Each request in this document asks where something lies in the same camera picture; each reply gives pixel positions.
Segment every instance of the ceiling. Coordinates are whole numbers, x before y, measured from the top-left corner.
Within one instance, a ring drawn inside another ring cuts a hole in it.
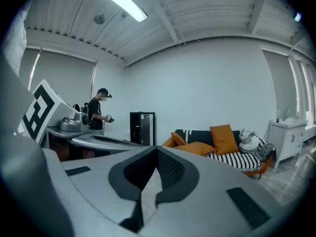
[[[134,0],[139,23],[111,0],[33,0],[26,28],[64,35],[120,57],[127,65],[191,40],[243,36],[271,40],[314,57],[305,28],[286,0]],[[103,14],[105,23],[93,22]]]

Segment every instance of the sofa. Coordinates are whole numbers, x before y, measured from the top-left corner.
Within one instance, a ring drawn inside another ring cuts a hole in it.
[[[178,129],[175,131],[175,133],[179,134],[187,144],[192,142],[202,142],[214,147],[213,138],[210,131]],[[239,148],[239,131],[233,131],[233,134],[236,144]],[[261,150],[262,146],[266,143],[266,141],[260,139],[258,150]],[[174,148],[177,145],[174,143],[172,137],[170,137],[162,146]],[[252,154],[244,154],[240,152],[225,154],[221,156],[217,156],[214,152],[209,154],[207,157],[227,163],[230,166],[237,168],[239,171],[243,172],[247,176],[259,174],[259,178],[261,178],[261,175],[264,174],[270,166],[273,155],[276,155],[275,151],[275,148],[273,148],[266,161],[259,161]]]

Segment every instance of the black t-shirt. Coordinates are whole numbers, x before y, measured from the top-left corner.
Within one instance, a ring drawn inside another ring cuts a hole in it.
[[[97,100],[96,98],[93,98],[90,101],[88,107],[89,107],[89,109],[88,109],[89,117],[88,118],[89,118],[90,129],[101,130],[103,127],[102,120],[92,118],[92,114],[99,114],[101,116],[101,105],[100,105],[99,100]]]

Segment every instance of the faucet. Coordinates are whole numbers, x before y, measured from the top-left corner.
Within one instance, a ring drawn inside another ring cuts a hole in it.
[[[290,114],[290,109],[285,109],[284,110],[283,121],[285,121],[288,118],[287,114]]]

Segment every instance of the man wearing black cap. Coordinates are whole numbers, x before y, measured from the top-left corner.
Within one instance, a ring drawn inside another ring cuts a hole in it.
[[[108,97],[112,98],[106,89],[99,89],[96,96],[92,98],[88,104],[88,118],[91,133],[103,135],[103,120],[108,121],[108,118],[101,115],[100,101],[106,102]]]

